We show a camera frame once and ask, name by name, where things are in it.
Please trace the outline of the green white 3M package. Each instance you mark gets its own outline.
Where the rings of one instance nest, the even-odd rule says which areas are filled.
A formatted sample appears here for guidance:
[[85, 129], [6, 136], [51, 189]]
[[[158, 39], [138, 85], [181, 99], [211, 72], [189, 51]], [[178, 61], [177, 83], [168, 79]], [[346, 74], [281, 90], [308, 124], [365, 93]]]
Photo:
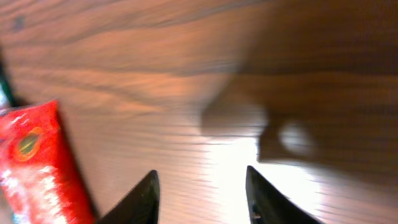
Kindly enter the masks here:
[[1, 111], [16, 106], [14, 95], [6, 75], [6, 68], [1, 59]]

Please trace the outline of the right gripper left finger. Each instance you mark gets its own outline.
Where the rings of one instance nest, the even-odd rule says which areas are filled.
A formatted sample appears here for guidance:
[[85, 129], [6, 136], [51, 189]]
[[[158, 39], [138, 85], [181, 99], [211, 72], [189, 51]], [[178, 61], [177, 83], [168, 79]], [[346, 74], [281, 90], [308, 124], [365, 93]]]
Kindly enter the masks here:
[[160, 183], [151, 170], [97, 224], [158, 224]]

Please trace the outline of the red Nescafe coffee pack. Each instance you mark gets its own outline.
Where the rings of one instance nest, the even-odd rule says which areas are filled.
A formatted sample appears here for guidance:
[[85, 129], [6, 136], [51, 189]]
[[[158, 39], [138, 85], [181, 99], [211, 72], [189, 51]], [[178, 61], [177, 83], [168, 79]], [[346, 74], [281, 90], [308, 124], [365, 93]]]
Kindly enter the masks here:
[[14, 223], [94, 223], [56, 101], [1, 116], [1, 187]]

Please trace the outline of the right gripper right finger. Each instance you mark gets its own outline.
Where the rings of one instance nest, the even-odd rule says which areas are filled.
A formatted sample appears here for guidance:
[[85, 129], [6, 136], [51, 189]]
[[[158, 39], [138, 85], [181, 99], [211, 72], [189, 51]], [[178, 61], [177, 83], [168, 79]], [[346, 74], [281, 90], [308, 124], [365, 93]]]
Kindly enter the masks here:
[[293, 204], [253, 166], [246, 169], [246, 196], [251, 224], [322, 224]]

